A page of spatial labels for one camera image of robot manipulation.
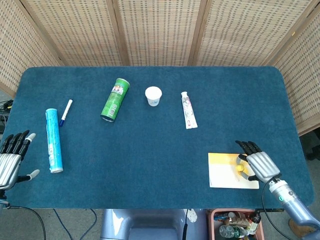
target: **toothpaste cap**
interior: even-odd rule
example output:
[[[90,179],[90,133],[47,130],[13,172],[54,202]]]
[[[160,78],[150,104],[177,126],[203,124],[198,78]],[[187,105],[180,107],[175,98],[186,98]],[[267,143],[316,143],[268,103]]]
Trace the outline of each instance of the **toothpaste cap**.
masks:
[[[183,92],[181,93],[181,96],[182,96],[183,98],[188,97],[187,92],[186,92],[186,91],[183,91]]]

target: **blue tube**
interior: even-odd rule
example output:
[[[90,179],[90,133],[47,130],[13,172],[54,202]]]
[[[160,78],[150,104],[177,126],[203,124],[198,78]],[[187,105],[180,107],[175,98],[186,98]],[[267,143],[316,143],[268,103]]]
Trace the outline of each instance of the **blue tube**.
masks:
[[[57,109],[49,108],[45,111],[46,118],[46,133],[48,138],[48,153],[50,172],[52,174],[62,172],[62,157],[60,147],[60,136],[58,127],[58,112]]]

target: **green can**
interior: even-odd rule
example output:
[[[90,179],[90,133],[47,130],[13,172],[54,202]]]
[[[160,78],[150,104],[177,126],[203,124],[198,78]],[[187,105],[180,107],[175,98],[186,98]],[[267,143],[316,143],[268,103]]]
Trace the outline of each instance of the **green can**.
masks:
[[[109,122],[115,121],[121,103],[129,87],[130,83],[127,80],[123,78],[117,78],[115,80],[112,91],[101,112],[101,118]]]

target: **yellow ball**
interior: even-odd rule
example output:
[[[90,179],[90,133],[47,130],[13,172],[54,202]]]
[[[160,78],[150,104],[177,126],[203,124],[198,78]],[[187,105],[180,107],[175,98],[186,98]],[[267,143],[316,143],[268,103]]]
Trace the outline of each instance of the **yellow ball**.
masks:
[[[245,170],[245,166],[243,164],[238,164],[235,169],[237,172],[243,172]]]

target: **woven screen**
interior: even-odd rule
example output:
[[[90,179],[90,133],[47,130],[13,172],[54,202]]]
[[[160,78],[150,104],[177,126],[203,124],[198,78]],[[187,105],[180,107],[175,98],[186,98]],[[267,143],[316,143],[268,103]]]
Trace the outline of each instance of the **woven screen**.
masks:
[[[213,0],[197,65],[261,65],[310,1]]]
[[[47,33],[65,64],[122,64],[106,1],[25,0],[23,3],[36,17],[35,21]]]
[[[14,97],[29,67],[60,65],[13,0],[0,4],[0,82]]]
[[[131,65],[187,65],[200,0],[119,0]]]
[[[275,66],[284,77],[296,124],[320,114],[320,13]]]

